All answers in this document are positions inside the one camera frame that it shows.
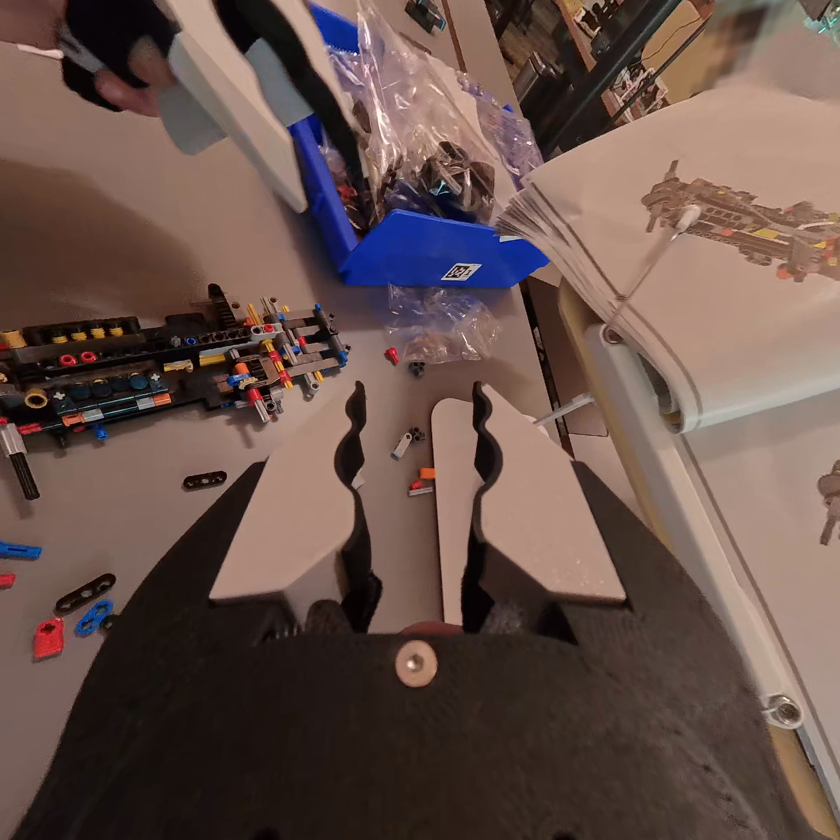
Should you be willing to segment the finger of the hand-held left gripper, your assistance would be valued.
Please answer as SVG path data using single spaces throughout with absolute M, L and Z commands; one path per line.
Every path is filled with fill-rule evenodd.
M 361 127 L 309 2 L 220 1 L 217 15 L 255 72 L 269 110 L 286 128 L 313 115 L 341 154 L 350 184 L 366 188 Z
M 176 84 L 158 93 L 161 120 L 175 146 L 196 155 L 230 140 L 274 194 L 294 212 L 305 212 L 308 199 L 292 125 L 286 128 L 269 110 L 256 74 L 225 32 L 215 2 L 159 5 L 176 28 L 167 58 Z

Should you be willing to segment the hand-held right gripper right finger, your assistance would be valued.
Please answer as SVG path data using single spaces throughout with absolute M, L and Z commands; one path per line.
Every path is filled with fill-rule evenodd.
M 462 626 L 508 607 L 532 633 L 558 633 L 561 607 L 624 606 L 627 593 L 573 459 L 496 389 L 472 388 L 474 468 L 461 580 Z

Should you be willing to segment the cluttered background shelving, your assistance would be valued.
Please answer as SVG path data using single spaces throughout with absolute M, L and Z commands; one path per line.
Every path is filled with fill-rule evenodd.
M 521 105 L 545 160 L 687 98 L 674 64 L 715 2 L 551 2 L 554 59 L 534 55 Z

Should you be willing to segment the pale oval base plate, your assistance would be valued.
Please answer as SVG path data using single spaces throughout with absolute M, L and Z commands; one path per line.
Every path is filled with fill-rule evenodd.
M 481 480 L 475 468 L 477 434 L 473 405 L 454 398 L 438 402 L 431 428 L 436 478 L 437 542 L 444 621 L 463 622 L 461 587 L 475 495 Z

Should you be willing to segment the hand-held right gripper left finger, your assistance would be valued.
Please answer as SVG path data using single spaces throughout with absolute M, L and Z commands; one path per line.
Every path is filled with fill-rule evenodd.
M 342 386 L 268 457 L 209 600 L 278 602 L 298 625 L 315 602 L 342 607 L 366 633 L 382 597 L 358 478 L 364 384 Z

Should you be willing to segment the small clear plastic bag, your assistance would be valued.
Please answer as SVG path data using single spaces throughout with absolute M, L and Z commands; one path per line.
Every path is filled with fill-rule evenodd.
M 501 325 L 474 294 L 438 287 L 387 288 L 390 321 L 387 348 L 406 363 L 486 361 L 496 349 Z

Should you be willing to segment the lego pieces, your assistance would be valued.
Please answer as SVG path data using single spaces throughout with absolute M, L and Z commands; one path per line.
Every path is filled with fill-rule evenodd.
M 410 427 L 400 438 L 392 456 L 399 459 L 404 456 L 411 444 L 425 440 L 425 433 L 420 427 Z M 27 499 L 37 499 L 39 493 L 33 481 L 31 470 L 27 462 L 27 451 L 23 437 L 18 427 L 2 416 L 2 453 L 14 467 L 18 481 L 22 485 Z M 412 484 L 409 495 L 427 494 L 432 491 L 430 486 L 423 486 L 424 480 L 434 478 L 434 469 L 421 469 L 421 478 Z M 224 472 L 211 472 L 199 476 L 189 476 L 184 480 L 185 489 L 211 487 L 224 483 Z M 2 560 L 35 561 L 38 560 L 43 549 L 41 547 L 14 543 L 2 540 Z M 2 573 L 2 591 L 11 588 L 16 582 L 14 573 Z M 83 606 L 92 604 L 82 616 L 74 630 L 78 637 L 87 637 L 100 628 L 108 628 L 113 623 L 112 602 L 103 596 L 110 593 L 117 582 L 115 574 L 108 572 L 95 576 L 90 582 L 78 586 L 71 592 L 56 600 L 54 617 L 45 620 L 36 627 L 33 636 L 33 660 L 40 661 L 53 658 L 63 652 L 65 646 L 64 616 L 77 612 Z

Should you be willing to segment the white book stand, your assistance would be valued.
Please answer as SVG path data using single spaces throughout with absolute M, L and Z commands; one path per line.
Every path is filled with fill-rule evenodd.
M 719 615 L 748 668 L 764 716 L 804 725 L 807 705 L 769 609 L 701 485 L 681 435 L 660 412 L 638 355 L 608 336 L 562 280 L 560 314 L 644 518 Z

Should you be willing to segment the blue plastic bin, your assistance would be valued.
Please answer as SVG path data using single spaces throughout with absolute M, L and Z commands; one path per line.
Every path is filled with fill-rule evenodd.
M 317 4 L 311 10 L 328 55 L 329 47 L 356 50 L 356 21 Z M 359 231 L 321 153 L 324 141 L 331 139 L 319 119 L 311 115 L 292 125 L 290 133 L 310 214 L 346 285 L 507 289 L 548 265 L 536 246 L 517 236 L 500 236 L 492 226 L 394 211 Z M 370 199 L 351 184 L 350 198 L 360 198 L 362 209 L 371 209 Z

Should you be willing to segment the white page holder clip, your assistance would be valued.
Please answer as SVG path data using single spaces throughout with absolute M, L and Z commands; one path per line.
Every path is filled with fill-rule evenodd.
M 681 242 L 700 219 L 700 207 L 696 204 L 684 206 L 678 213 L 678 218 L 664 231 L 659 232 L 654 240 L 644 250 L 643 254 L 630 264 L 630 269 L 624 279 L 618 282 L 611 292 L 608 313 L 605 316 L 603 339 L 611 345 L 622 344 L 625 340 L 623 332 L 625 310 L 631 300 L 642 289 L 642 285 L 650 275 L 656 271 L 663 261 L 668 262 L 668 278 L 682 277 L 687 270 L 690 254 L 688 246 Z

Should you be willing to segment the small black device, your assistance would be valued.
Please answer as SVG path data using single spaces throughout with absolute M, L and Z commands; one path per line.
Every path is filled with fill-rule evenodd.
M 442 33 L 446 29 L 446 18 L 433 1 L 406 1 L 405 12 L 430 35 Z

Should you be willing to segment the clear bag of lego parts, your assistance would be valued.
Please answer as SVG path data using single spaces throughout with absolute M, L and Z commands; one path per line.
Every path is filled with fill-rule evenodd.
M 372 2 L 358 2 L 356 50 L 329 47 L 361 130 L 365 198 L 324 141 L 351 223 L 365 231 L 394 211 L 492 226 L 543 158 L 531 124 L 478 82 L 399 35 Z

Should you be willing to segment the lego instruction booklet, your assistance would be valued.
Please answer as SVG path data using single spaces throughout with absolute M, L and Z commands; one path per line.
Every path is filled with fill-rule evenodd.
M 622 318 L 659 409 L 778 628 L 795 729 L 838 800 L 838 93 L 731 81 L 525 179 L 497 220 L 604 323 L 611 292 L 689 204 Z

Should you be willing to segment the long lego technic model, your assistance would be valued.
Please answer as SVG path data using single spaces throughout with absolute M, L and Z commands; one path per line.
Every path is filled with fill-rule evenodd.
M 276 297 L 241 308 L 219 285 L 194 311 L 144 327 L 134 316 L 2 330 L 2 458 L 26 501 L 39 498 L 27 442 L 68 446 L 73 434 L 109 438 L 114 424 L 199 405 L 275 422 L 287 395 L 309 402 L 348 364 L 334 315 L 291 310 Z

